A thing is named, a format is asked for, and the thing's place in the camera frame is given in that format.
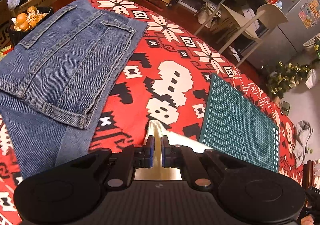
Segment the person right hand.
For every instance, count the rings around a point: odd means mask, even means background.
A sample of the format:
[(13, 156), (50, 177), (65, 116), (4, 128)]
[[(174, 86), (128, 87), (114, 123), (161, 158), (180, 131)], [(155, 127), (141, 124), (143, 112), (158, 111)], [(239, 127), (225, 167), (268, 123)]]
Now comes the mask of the person right hand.
[(314, 225), (314, 219), (312, 215), (308, 215), (301, 219), (300, 221), (301, 225)]

